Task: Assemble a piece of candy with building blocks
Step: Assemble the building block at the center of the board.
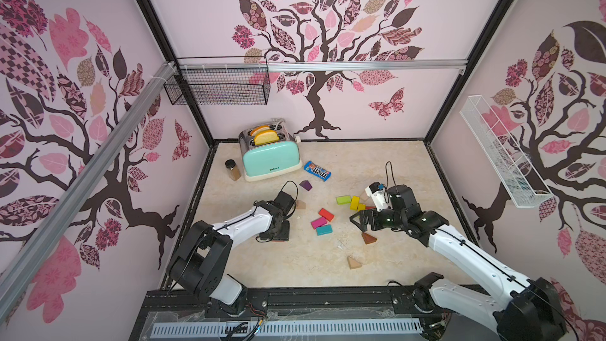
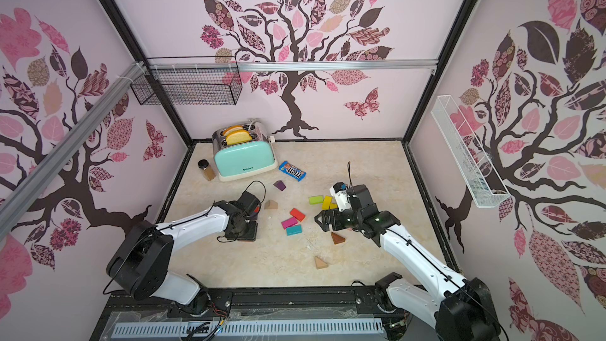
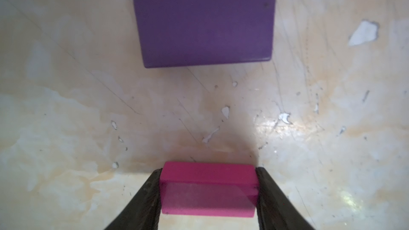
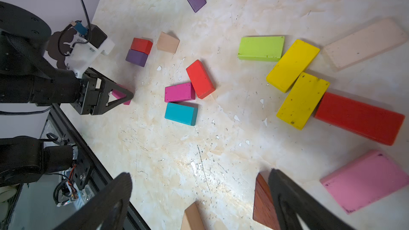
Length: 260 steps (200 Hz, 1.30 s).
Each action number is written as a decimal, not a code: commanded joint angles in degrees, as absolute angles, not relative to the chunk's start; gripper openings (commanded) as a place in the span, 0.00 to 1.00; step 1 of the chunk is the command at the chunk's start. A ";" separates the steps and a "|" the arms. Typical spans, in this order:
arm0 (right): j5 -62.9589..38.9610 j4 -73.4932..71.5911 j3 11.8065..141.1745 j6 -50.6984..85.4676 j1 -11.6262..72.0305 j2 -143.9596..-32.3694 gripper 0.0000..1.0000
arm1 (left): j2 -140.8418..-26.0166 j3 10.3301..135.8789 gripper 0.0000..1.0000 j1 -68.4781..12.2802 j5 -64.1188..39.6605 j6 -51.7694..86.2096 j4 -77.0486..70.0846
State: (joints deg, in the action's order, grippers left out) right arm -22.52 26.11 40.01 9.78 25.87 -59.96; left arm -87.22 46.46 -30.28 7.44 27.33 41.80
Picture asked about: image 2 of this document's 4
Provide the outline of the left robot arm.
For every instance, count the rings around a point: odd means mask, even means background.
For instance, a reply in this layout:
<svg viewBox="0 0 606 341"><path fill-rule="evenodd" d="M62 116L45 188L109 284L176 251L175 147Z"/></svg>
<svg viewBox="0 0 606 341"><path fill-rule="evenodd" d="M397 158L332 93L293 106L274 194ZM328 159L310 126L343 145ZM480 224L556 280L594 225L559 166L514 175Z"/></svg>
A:
<svg viewBox="0 0 606 341"><path fill-rule="evenodd" d="M261 202L249 194L238 200L219 200L202 212L174 222L135 225L107 265L117 283L137 301L155 297L174 302L190 316L210 307L210 294L198 279L169 270L174 252L202 238L217 235L227 242L252 242L257 235Z"/></svg>

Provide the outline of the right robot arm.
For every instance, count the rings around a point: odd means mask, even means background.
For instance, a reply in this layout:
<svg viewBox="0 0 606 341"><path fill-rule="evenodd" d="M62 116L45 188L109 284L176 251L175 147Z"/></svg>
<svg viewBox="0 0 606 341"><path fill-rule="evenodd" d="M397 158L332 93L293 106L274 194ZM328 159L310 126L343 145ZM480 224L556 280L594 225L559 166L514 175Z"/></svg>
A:
<svg viewBox="0 0 606 341"><path fill-rule="evenodd" d="M389 211L381 211L364 185L334 184L336 207L315 222L325 231L350 229L396 258L420 282L391 274L376 283L377 306L402 309L432 327L441 340L497 340L502 333L492 295L480 279L467 279L427 251Z"/></svg>

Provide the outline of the teal rectangular block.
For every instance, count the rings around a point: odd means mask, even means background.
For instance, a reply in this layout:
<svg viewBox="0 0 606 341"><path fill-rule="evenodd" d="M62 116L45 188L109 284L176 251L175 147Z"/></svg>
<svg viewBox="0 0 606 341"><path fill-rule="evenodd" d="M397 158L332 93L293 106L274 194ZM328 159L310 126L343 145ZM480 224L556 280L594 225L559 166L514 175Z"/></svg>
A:
<svg viewBox="0 0 606 341"><path fill-rule="evenodd" d="M302 226L301 226L301 224L298 224L298 225L295 225L292 227L287 227L286 232L287 232L287 236L301 234Z"/></svg>

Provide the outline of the magenta rectangular block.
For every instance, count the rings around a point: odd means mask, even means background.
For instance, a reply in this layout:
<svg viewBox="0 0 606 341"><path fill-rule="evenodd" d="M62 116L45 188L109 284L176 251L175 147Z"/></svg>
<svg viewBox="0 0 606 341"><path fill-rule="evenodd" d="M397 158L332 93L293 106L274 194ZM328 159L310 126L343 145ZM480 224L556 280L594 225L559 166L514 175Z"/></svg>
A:
<svg viewBox="0 0 606 341"><path fill-rule="evenodd" d="M290 219L284 220L282 221L282 228L283 229L287 229L289 227L293 227L298 225L298 220L294 217L290 217Z"/></svg>

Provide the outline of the beige triangular wooden block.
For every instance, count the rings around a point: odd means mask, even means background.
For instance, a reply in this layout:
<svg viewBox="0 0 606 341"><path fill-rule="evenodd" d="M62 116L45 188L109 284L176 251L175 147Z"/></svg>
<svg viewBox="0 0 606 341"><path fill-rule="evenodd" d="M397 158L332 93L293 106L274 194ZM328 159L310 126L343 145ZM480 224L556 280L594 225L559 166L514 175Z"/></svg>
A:
<svg viewBox="0 0 606 341"><path fill-rule="evenodd" d="M279 208L279 204L275 200L268 200L265 203L264 208L267 210L275 210L275 209Z"/></svg>

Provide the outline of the bright red rectangular block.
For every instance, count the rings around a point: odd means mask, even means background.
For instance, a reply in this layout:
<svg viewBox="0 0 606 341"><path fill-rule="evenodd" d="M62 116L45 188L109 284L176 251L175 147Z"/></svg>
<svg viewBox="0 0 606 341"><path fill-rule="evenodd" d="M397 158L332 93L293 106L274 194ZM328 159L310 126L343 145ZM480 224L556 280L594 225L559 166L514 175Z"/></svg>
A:
<svg viewBox="0 0 606 341"><path fill-rule="evenodd" d="M306 218L306 215L305 215L305 214L303 214L302 212L300 212L300 211L299 211L298 209L296 209L296 208L293 208L293 209L290 211L290 215L291 215L293 218L295 218L295 219L296 219L298 222L302 222L302 221L303 221L303 220Z"/></svg>

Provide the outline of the purple triangular wooden block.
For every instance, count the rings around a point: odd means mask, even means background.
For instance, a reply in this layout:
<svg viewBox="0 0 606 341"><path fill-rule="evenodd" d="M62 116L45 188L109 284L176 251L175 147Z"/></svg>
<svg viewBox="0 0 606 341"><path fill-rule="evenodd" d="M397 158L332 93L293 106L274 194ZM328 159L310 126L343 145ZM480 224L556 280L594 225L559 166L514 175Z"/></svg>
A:
<svg viewBox="0 0 606 341"><path fill-rule="evenodd" d="M287 188L286 184L283 181L281 181L281 180L276 181L274 183L274 186L277 189L279 189L280 191L284 191Z"/></svg>

